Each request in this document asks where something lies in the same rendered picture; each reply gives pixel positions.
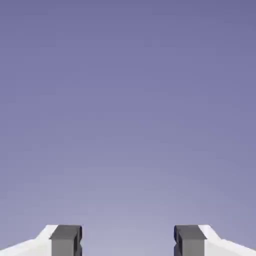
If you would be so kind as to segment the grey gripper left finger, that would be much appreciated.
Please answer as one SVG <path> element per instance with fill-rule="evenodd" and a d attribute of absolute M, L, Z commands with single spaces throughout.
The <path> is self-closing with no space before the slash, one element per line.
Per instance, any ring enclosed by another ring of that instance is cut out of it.
<path fill-rule="evenodd" d="M 0 256 L 83 256 L 83 228 L 48 224 L 36 238 L 0 250 Z"/>

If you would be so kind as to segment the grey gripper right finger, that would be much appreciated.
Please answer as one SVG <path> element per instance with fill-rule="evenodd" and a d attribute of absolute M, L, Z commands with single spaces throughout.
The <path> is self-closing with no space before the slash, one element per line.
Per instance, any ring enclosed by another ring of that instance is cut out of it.
<path fill-rule="evenodd" d="M 174 256 L 256 256 L 256 249 L 222 239 L 208 224 L 175 225 Z"/>

